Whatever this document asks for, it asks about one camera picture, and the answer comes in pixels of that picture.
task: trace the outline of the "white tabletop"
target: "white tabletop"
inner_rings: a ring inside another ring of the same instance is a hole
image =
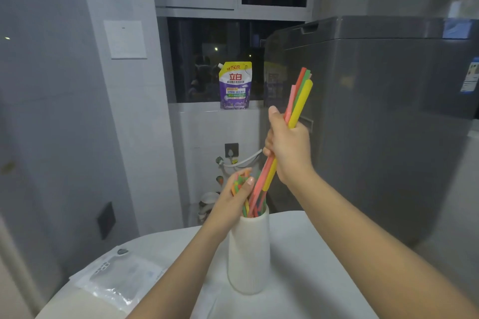
[[[198,230],[199,227],[191,227],[154,233],[123,246],[166,267]],[[270,230],[271,276],[266,288],[253,296],[242,295],[231,287],[226,272],[228,240],[219,246],[207,280],[220,283],[222,291],[210,319],[377,318],[304,212],[272,214]],[[37,319],[125,316],[110,304],[67,283]]]

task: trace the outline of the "white cylindrical container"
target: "white cylindrical container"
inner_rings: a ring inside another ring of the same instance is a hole
[[[269,208],[260,217],[240,217],[230,232],[228,279],[242,294],[252,295],[266,286],[270,271]]]

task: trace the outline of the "purple packaging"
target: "purple packaging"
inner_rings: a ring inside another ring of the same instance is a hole
[[[224,110],[240,110],[249,106],[251,62],[225,62],[219,72],[220,105]]]

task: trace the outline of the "hand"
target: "hand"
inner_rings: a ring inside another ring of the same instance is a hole
[[[231,194],[231,187],[238,178],[238,175],[251,172],[251,168],[237,171],[228,178],[223,191],[219,195],[210,215],[203,224],[206,230],[209,230],[221,241],[226,238],[230,229],[240,219],[244,201],[248,198],[254,187],[254,177],[249,177],[236,195]]]
[[[278,177],[286,185],[290,185],[296,177],[312,171],[309,132],[306,127],[297,123],[288,129],[283,116],[275,106],[268,110],[271,129],[268,131],[263,154],[274,154],[278,160]]]

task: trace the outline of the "left hand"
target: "left hand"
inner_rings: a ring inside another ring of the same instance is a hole
[[[209,230],[221,241],[226,238],[230,229],[240,219],[244,201],[253,191],[254,177],[249,177],[235,196],[231,194],[231,187],[240,174],[249,172],[251,172],[251,168],[246,168],[237,171],[228,178],[218,201],[216,201],[210,215],[203,224],[204,229]]]

